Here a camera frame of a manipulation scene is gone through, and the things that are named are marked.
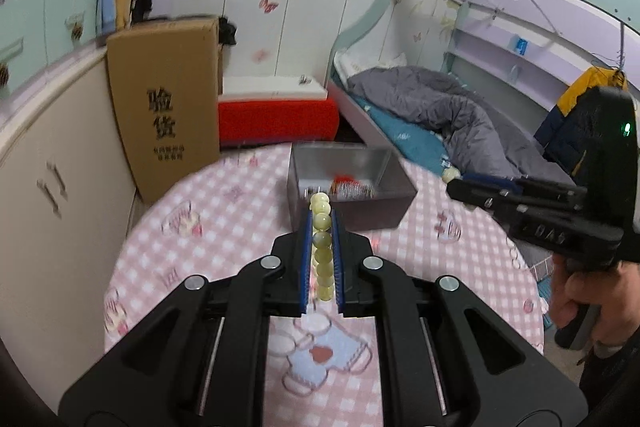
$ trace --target pink checkered tablecloth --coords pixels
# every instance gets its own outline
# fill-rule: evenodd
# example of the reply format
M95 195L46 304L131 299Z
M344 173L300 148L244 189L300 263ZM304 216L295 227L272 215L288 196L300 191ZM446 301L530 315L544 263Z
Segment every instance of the pink checkered tablecloth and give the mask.
M290 145L241 152L175 185L120 252L105 298L110 349L183 279L238 273L290 232ZM449 200L437 176L403 161L418 188L397 230L365 233L380 257L412 277L459 277L540 351L536 282L515 245L482 210ZM266 427L382 426L373 319L345 319L314 302L300 319L271 319Z

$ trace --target white cabinet door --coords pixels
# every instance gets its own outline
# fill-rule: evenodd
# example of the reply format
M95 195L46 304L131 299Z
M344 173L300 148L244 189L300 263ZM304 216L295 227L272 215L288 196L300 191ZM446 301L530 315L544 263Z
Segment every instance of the white cabinet door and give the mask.
M0 166L0 336L52 409L104 350L103 296L134 191L102 60Z

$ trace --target open storage box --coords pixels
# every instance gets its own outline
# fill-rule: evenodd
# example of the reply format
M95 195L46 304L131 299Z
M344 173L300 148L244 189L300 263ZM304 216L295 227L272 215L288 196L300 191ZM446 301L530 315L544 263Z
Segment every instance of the open storage box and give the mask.
M341 200L330 193L336 176L349 176L374 189L372 198ZM387 148L337 143L301 143L291 148L287 197L291 226L308 211L314 192L329 194L331 205L352 232L397 228L418 193L398 156Z

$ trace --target drawer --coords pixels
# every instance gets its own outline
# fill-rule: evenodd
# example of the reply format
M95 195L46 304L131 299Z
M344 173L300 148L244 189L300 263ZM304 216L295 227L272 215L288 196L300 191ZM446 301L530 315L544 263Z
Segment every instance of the drawer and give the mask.
M97 3L98 0L44 0L49 64L95 39ZM81 28L81 36L79 32L74 34L74 27Z
M0 6L0 63L9 71L9 83L0 89L0 98L47 65L44 0L11 0Z

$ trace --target white pillow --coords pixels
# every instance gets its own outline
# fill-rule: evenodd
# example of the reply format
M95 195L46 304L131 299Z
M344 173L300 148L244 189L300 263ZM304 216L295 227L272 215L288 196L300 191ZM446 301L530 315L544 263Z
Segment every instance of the white pillow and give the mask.
M344 84L344 87L347 87L347 79L351 78L354 74L362 73L363 71L370 70L371 68L383 68L388 70L390 68L397 68L406 65L406 55L404 53L389 60L378 60L377 58L365 58L353 55L347 50L339 50L336 52L334 57L335 70L338 72L338 76L340 76L340 80Z

